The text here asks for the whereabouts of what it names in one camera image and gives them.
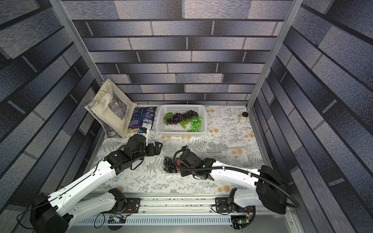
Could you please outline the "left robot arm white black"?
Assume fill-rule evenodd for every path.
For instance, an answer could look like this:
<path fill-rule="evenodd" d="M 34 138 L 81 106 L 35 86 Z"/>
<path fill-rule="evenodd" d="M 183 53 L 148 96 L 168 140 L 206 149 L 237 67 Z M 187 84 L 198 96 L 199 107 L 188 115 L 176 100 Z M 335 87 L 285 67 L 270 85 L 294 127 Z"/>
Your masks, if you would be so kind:
<path fill-rule="evenodd" d="M 64 233 L 74 224 L 107 211 L 121 213 L 129 204 L 123 193 L 113 188 L 105 194 L 82 201 L 92 190 L 126 169 L 136 161 L 161 153 L 163 144 L 148 143 L 143 134 L 130 137 L 127 143 L 111 152 L 95 168 L 66 187 L 49 195 L 39 194 L 33 202 L 30 223 L 37 233 Z"/>

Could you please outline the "red grape bunch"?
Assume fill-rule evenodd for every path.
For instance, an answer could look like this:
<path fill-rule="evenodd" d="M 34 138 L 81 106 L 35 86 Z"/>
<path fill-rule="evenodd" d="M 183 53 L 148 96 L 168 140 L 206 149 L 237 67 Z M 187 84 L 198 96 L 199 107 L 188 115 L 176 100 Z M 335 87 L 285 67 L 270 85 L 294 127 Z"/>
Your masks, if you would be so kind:
<path fill-rule="evenodd" d="M 181 161 L 181 160 L 179 160 L 179 159 L 176 159 L 176 160 L 175 160 L 175 166 L 176 166 L 176 169 L 177 169 L 177 170 L 180 170 L 180 167 L 181 167 L 180 165 L 181 165 L 181 164 L 182 164 L 182 161 Z"/>

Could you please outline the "dark blue grape bunch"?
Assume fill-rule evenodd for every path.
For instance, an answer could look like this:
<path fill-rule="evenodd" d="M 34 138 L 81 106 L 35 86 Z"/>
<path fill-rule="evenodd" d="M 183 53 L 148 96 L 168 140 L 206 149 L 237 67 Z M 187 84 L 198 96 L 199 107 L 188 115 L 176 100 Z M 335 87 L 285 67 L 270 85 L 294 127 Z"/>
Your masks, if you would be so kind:
<path fill-rule="evenodd" d="M 171 158 L 165 157 L 163 161 L 163 165 L 164 165 L 164 171 L 166 173 L 177 173 L 178 172 L 175 166 L 175 162 Z"/>

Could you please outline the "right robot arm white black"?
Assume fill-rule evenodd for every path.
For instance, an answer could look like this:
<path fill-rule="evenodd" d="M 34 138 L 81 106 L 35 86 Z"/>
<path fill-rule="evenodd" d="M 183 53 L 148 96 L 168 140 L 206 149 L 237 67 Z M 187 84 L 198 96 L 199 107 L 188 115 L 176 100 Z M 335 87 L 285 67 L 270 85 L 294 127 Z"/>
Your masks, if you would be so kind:
<path fill-rule="evenodd" d="M 276 214 L 284 215 L 290 206 L 286 181 L 269 166 L 244 169 L 211 158 L 201 159 L 187 146 L 174 154 L 173 161 L 182 177 L 193 176 L 198 180 L 224 181 L 241 186 L 241 189 L 230 191 L 227 203 L 232 211 L 240 212 L 248 206 L 262 205 Z"/>

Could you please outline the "clear plastic clamshell container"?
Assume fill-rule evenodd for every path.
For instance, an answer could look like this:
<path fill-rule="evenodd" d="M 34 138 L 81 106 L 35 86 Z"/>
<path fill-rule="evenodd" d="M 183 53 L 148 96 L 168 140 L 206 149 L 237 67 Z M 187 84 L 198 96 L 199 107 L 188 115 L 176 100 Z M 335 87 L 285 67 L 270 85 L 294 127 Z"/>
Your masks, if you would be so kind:
<path fill-rule="evenodd" d="M 165 157 L 164 159 L 164 171 L 167 173 L 177 173 L 179 172 L 182 177 L 193 176 L 195 179 L 210 179 L 210 173 L 212 170 L 203 171 L 186 171 L 184 169 L 208 169 L 212 167 L 221 167 L 221 165 L 213 165 L 216 160 L 205 158 L 201 159 L 193 152 L 183 152 L 180 157 L 177 157 L 176 162 L 170 158 Z"/>

